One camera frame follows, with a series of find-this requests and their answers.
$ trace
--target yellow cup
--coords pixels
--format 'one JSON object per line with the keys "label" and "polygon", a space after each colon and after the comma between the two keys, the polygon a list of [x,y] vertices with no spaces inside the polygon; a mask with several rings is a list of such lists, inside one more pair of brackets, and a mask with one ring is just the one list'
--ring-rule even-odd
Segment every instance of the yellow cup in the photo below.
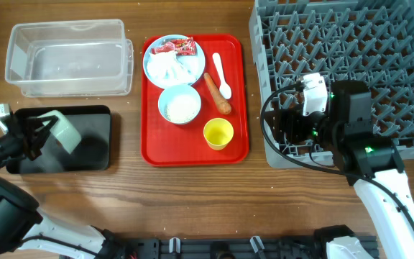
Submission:
{"label": "yellow cup", "polygon": [[233,139],[233,125],[222,118],[211,119],[204,127],[204,137],[213,150],[222,150]]}

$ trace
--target carrot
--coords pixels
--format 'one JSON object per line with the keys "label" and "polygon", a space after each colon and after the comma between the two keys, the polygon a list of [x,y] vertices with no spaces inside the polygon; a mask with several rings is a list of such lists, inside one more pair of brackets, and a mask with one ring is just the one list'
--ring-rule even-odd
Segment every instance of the carrot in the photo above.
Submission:
{"label": "carrot", "polygon": [[208,90],[212,95],[213,101],[215,101],[216,108],[221,114],[230,114],[231,113],[231,105],[229,102],[220,94],[218,87],[216,87],[215,83],[212,80],[212,77],[208,73],[204,73],[204,79],[206,80]]}

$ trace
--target spoon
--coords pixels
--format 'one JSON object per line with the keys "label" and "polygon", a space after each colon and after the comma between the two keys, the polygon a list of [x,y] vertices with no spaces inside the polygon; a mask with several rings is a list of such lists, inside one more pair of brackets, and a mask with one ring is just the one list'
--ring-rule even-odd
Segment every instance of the spoon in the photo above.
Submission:
{"label": "spoon", "polygon": [[226,99],[231,98],[231,87],[226,83],[226,80],[224,80],[224,74],[223,74],[223,66],[221,65],[221,58],[220,54],[214,53],[212,55],[213,62],[215,63],[216,70],[218,71],[218,76],[220,77],[220,93],[221,95]]}

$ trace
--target gray basket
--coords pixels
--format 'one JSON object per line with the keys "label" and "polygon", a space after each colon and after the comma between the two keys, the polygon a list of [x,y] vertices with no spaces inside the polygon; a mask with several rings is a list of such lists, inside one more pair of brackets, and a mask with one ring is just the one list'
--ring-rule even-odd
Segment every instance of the gray basket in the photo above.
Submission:
{"label": "gray basket", "polygon": [[[402,159],[414,159],[414,1],[286,2],[255,0],[249,20],[262,104],[273,91],[307,73],[319,72],[326,82],[364,81],[372,90],[374,132],[391,137]],[[282,94],[270,106],[286,109],[292,103],[298,100]],[[312,163],[311,144],[275,146]],[[264,145],[273,168],[297,167]],[[313,158],[333,164],[331,152],[318,145]]]}

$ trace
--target wood grain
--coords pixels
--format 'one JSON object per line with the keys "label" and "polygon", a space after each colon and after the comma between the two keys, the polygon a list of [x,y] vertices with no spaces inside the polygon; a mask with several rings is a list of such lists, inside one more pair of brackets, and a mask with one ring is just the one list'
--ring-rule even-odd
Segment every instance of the wood grain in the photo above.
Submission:
{"label": "wood grain", "polygon": [[[260,100],[248,21],[253,1],[0,0],[0,103],[25,107],[105,104],[115,114],[111,167],[101,172],[0,176],[30,192],[42,208],[64,219],[93,224],[123,237],[167,239],[310,234],[347,224],[375,234],[371,219],[346,179],[303,169],[277,170],[265,160],[257,123]],[[238,165],[153,168],[139,152],[141,62],[125,97],[29,99],[4,81],[9,34],[15,24],[72,19],[121,19],[141,58],[153,35],[229,33],[244,52],[250,153]],[[414,197],[414,160],[406,161]],[[0,258],[57,258],[17,251]]]}

